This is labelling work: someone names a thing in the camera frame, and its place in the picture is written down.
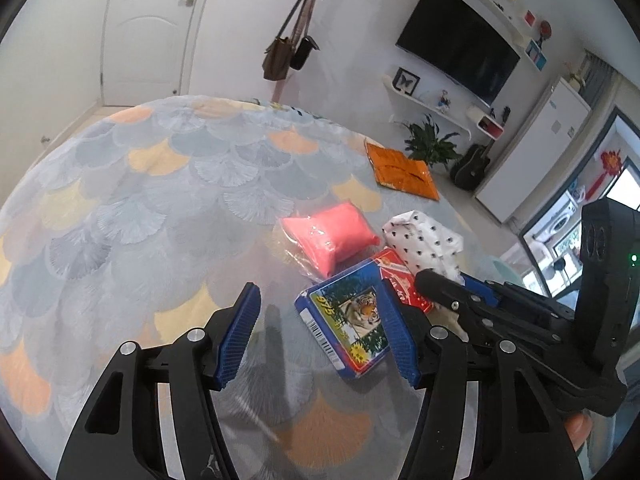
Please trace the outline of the right hand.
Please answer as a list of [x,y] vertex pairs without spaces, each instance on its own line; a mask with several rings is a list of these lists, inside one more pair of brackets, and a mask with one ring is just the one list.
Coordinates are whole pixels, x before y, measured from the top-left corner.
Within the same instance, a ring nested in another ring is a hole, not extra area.
[[564,420],[564,428],[575,452],[586,443],[592,430],[593,421],[587,413],[576,413]]

